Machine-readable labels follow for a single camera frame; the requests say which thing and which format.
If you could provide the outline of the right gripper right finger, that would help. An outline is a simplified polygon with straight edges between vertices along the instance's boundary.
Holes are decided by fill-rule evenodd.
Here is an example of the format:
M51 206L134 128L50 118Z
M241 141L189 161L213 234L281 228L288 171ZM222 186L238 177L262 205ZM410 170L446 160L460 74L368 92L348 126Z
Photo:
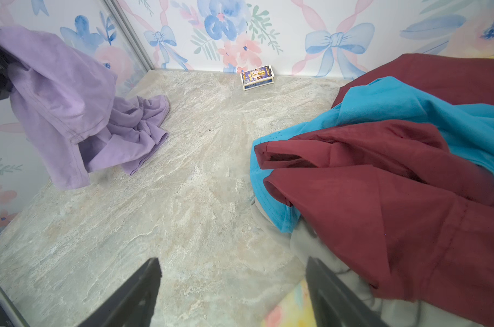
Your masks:
M387 326L318 258L308 259L306 281L317 326Z

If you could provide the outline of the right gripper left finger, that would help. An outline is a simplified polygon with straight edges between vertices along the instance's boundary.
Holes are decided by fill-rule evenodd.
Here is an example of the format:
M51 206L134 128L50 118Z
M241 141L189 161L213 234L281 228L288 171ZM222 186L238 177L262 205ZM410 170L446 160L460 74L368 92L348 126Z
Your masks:
M158 258L146 260L80 326L149 327L154 315L161 278L162 272Z

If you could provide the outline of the lavender cloth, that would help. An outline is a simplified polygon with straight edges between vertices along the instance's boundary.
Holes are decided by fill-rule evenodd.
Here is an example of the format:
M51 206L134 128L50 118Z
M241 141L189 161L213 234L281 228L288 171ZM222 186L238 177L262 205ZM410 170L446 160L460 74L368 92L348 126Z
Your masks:
M12 111L58 188L113 166L134 174L167 140L167 98L117 96L116 74L57 35L0 27L0 50L13 59Z

